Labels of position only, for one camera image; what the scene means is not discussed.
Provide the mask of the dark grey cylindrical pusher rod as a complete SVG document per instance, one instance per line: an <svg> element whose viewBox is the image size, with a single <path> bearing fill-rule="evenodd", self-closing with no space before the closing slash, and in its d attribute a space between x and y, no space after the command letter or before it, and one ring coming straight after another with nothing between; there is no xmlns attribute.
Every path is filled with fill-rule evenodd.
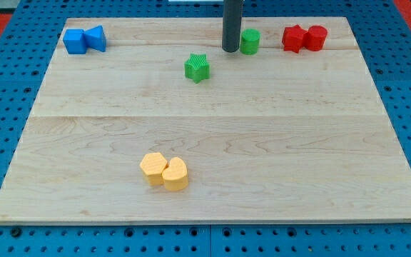
<svg viewBox="0 0 411 257"><path fill-rule="evenodd" d="M243 0L223 1L222 49L228 53L239 49L242 15Z"/></svg>

